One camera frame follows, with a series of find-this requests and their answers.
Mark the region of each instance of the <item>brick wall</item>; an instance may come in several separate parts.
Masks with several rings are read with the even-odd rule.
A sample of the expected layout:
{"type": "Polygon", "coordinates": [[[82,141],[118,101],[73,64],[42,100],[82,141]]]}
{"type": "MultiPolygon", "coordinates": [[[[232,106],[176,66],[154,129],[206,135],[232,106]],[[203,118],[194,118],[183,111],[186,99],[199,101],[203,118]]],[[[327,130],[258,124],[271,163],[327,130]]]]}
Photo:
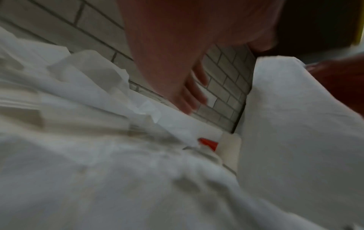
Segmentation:
{"type": "MultiPolygon", "coordinates": [[[[4,29],[20,38],[66,46],[71,52],[96,50],[127,70],[132,90],[175,108],[153,92],[134,64],[115,0],[2,0],[0,4],[4,29]]],[[[250,91],[255,58],[246,46],[214,45],[202,62],[210,81],[200,88],[209,102],[192,117],[230,132],[250,91]]]]}

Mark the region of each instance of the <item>tiled wall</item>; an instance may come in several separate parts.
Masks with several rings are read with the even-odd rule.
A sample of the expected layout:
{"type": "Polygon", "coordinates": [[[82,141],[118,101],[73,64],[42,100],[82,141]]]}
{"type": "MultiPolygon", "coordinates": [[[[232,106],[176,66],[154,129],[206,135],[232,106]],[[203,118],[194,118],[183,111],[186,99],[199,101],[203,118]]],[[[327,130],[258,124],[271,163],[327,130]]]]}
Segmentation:
{"type": "MultiPolygon", "coordinates": [[[[2,0],[0,4],[0,26],[16,36],[66,46],[71,52],[96,50],[127,70],[132,90],[175,108],[152,91],[134,64],[115,0],[2,0]]],[[[210,82],[200,88],[209,102],[192,116],[232,131],[251,88],[255,58],[246,46],[215,45],[202,62],[210,82]]]]}

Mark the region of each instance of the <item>white brick wall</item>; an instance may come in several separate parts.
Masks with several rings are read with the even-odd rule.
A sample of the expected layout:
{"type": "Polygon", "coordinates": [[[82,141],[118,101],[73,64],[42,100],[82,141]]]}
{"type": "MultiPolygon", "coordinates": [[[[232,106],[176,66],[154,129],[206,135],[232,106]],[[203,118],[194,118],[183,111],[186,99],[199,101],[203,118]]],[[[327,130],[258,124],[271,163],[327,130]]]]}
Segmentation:
{"type": "MultiPolygon", "coordinates": [[[[130,88],[175,108],[153,92],[130,53],[124,21],[115,0],[2,0],[0,26],[16,36],[66,46],[71,52],[92,49],[126,69],[130,88]]],[[[199,85],[208,97],[191,116],[232,131],[251,89],[256,59],[246,45],[213,45],[202,60],[210,79],[199,85]]]]}

